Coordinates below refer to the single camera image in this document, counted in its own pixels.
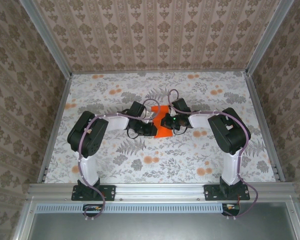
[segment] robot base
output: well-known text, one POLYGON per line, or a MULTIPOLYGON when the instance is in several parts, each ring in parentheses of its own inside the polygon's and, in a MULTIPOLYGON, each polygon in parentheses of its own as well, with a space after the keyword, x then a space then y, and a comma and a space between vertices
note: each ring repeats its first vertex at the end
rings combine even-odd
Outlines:
MULTIPOLYGON (((116 196, 115 185, 100 185, 100 178, 94 185, 104 196, 106 201, 114 201, 116 196)), ((78 185, 73 186, 72 201, 102 201, 101 196, 90 187, 78 180, 78 185)))
POLYGON ((250 200, 248 186, 242 181, 228 185, 220 177, 220 184, 206 184, 203 189, 206 201, 237 201, 238 197, 240 200, 250 200))

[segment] wall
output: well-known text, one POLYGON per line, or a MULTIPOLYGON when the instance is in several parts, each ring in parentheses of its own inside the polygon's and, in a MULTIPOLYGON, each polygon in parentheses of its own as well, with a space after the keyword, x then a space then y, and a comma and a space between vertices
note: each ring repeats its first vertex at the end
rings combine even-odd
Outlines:
POLYGON ((0 239, 16 227, 37 181, 65 85, 17 0, 0 0, 0 239))
POLYGON ((279 0, 35 0, 73 72, 243 69, 279 0))
POLYGON ((285 177, 300 200, 300 0, 295 0, 253 80, 285 177))

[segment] vent grille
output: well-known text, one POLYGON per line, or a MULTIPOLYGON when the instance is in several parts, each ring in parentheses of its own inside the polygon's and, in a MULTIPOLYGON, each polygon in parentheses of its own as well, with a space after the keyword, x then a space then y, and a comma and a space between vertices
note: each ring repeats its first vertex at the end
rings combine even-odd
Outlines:
MULTIPOLYGON (((35 213, 83 213, 83 203, 45 203, 38 204, 35 213)), ((222 213, 222 203, 174 203, 174 204, 125 204, 107 203, 104 213, 153 213, 153 214, 172 214, 172 213, 222 213)))

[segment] patterned floor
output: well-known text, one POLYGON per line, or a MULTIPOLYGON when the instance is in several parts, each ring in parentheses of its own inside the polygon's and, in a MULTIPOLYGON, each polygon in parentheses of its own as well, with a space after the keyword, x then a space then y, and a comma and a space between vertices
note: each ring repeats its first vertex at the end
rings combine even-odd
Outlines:
MULTIPOLYGON (((45 182, 77 182, 77 158, 67 136, 83 111, 113 113, 147 98, 167 105, 172 88, 192 110, 234 108, 252 135, 242 159, 242 177, 248 182, 275 181, 243 73, 169 72, 72 76, 45 182)), ((219 181, 222 153, 209 129, 159 139, 129 139, 126 131, 116 130, 106 132, 94 158, 103 183, 205 183, 219 181)))

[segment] orange block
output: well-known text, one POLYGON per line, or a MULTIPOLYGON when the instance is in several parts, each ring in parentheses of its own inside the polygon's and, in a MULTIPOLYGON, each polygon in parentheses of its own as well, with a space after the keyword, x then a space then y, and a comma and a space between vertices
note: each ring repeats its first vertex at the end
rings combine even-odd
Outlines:
MULTIPOLYGON (((157 113, 158 106, 152 106, 151 111, 157 113)), ((154 137, 155 139, 173 136, 172 130, 161 126, 161 120, 166 116, 167 113, 169 113, 169 106, 168 105, 160 106, 159 114, 152 120, 154 125, 158 129, 158 132, 154 137)))

